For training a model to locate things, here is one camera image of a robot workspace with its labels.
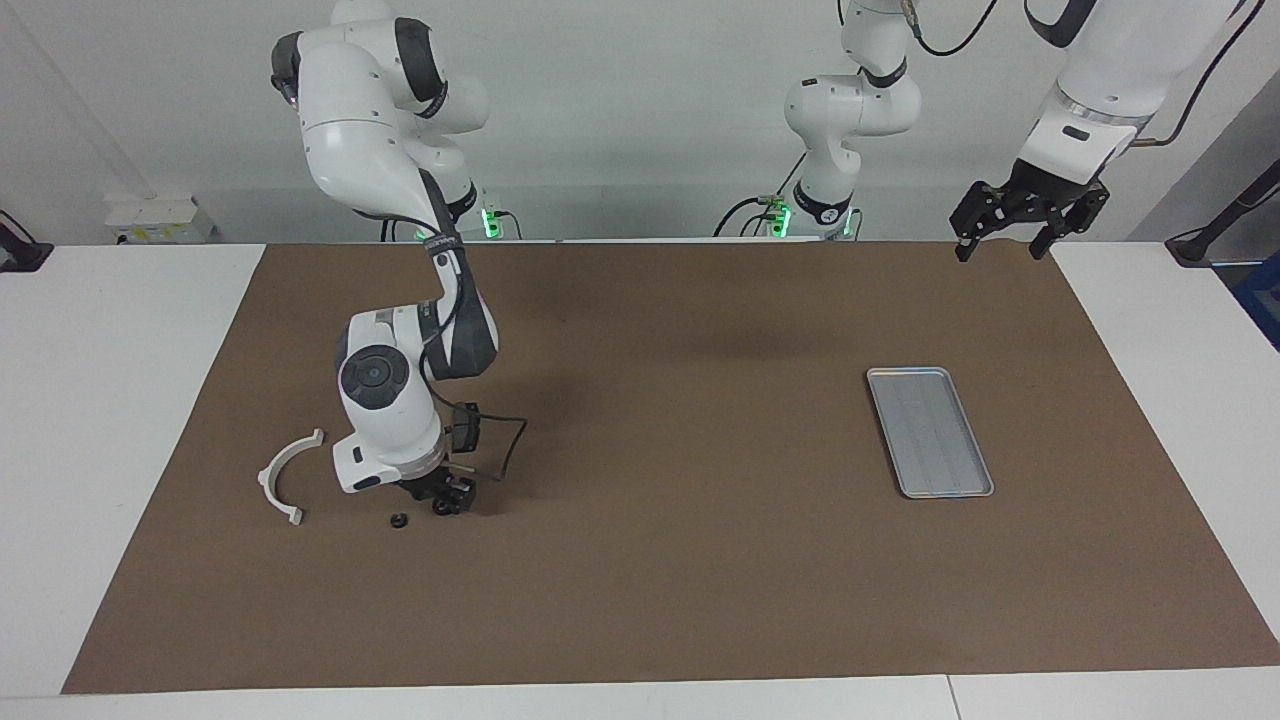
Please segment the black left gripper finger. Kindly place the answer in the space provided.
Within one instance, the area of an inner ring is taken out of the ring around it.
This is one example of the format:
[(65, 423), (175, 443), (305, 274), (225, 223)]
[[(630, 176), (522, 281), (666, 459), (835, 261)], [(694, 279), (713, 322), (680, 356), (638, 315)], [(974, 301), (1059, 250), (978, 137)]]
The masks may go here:
[(956, 234), (955, 255), (960, 263), (972, 259), (983, 238), (1011, 224), (1005, 206), (1006, 195), (1004, 187), (977, 181), (952, 210), (948, 223)]
[(1052, 205), (1046, 206), (1044, 225), (1029, 245), (1030, 255), (1039, 261), (1050, 254), (1050, 250), (1060, 240), (1070, 234), (1085, 233), (1108, 199), (1110, 192), (1103, 184), (1092, 184), (1066, 210)]

